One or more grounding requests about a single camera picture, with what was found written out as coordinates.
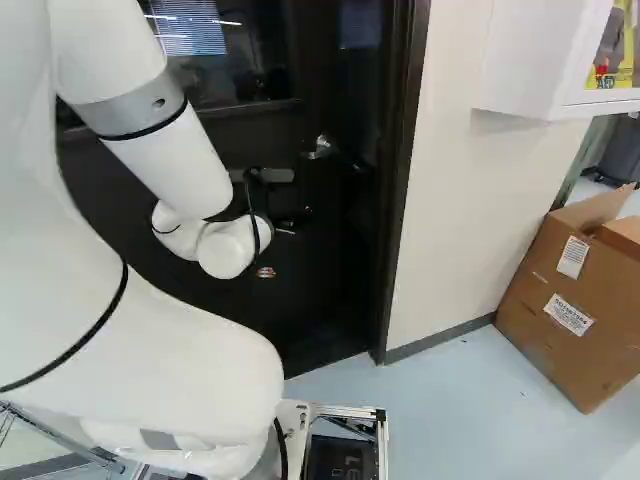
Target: floor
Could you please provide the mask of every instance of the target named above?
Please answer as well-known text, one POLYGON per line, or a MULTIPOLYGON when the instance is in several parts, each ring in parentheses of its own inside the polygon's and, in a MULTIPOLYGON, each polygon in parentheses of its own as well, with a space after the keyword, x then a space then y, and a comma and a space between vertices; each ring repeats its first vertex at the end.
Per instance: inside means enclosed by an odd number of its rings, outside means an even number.
MULTIPOLYGON (((608 188, 580 179, 570 201, 608 188)), ((640 192, 625 206, 630 214, 640 214, 640 192)), ((374 368, 367 355, 338 362, 289 380, 286 396, 386 408, 391 480, 629 480, 640 472, 640 381, 582 415, 492 326, 391 366, 374 368)))

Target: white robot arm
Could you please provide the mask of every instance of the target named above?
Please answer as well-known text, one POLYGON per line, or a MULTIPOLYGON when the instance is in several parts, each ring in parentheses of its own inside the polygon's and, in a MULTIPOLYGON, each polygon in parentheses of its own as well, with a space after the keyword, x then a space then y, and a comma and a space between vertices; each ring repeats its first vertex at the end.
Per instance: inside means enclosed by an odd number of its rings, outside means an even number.
POLYGON ((281 400, 277 352, 152 287, 84 222, 57 168, 54 86, 161 199, 157 229, 189 226, 172 250, 230 278, 270 241, 267 222, 203 222, 229 204, 229 177, 135 0, 0 9, 0 398, 79 418, 124 457, 242 477, 281 400))

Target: white wall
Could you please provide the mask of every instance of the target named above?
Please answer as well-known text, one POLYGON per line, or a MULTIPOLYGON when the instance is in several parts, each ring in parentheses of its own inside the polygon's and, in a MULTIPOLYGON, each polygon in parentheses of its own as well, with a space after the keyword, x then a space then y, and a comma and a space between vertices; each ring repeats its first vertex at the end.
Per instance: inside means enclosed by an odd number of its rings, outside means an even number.
POLYGON ((433 0, 388 349, 496 309, 589 120, 472 110, 491 0, 433 0))

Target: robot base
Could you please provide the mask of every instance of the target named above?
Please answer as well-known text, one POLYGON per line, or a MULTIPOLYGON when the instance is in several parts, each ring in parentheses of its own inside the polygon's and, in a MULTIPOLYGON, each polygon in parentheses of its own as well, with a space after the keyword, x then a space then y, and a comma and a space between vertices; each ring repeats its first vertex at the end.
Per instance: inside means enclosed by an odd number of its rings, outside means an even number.
MULTIPOLYGON (((86 468, 94 466, 91 471, 99 472, 101 467, 105 468, 108 471, 107 478, 111 480, 199 478, 162 471, 150 465, 120 461, 112 455, 105 456, 106 452, 87 450, 19 408, 0 402, 0 413, 6 414, 7 411, 33 430, 84 457, 88 462, 86 468)), ((324 480, 327 475, 332 480, 388 480, 389 430, 384 410, 282 400, 277 416, 285 434, 289 467, 287 480, 324 480), (313 429, 323 430, 325 435, 312 433, 312 426, 313 429), (322 427, 332 427, 333 432, 326 435, 327 429, 322 427)), ((4 430, 0 428, 0 445, 8 434, 4 430)), ((245 477, 246 480, 280 480, 279 449, 276 447, 268 454, 265 452, 264 460, 262 471, 254 469, 245 477)), ((47 478, 63 479, 68 473, 49 472, 47 478)))
MULTIPOLYGON (((323 480, 327 471, 332 480, 388 480, 389 427, 385 410, 283 400, 277 413, 287 445, 288 480, 323 480), (312 425, 321 421, 347 433, 349 438, 313 434, 312 425)), ((172 477, 141 465, 137 474, 130 478, 168 480, 172 477)), ((251 477, 251 480, 257 480, 257 477, 251 477)), ((280 480, 279 457, 271 471, 259 480, 280 480)))

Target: white cabinet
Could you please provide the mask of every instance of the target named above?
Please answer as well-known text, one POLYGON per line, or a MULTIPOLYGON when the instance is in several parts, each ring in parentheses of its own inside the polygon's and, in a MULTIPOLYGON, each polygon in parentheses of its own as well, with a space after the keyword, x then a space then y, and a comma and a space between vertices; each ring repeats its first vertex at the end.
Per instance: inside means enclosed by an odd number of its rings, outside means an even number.
POLYGON ((639 1, 494 0, 475 107, 546 120, 640 110, 639 1))

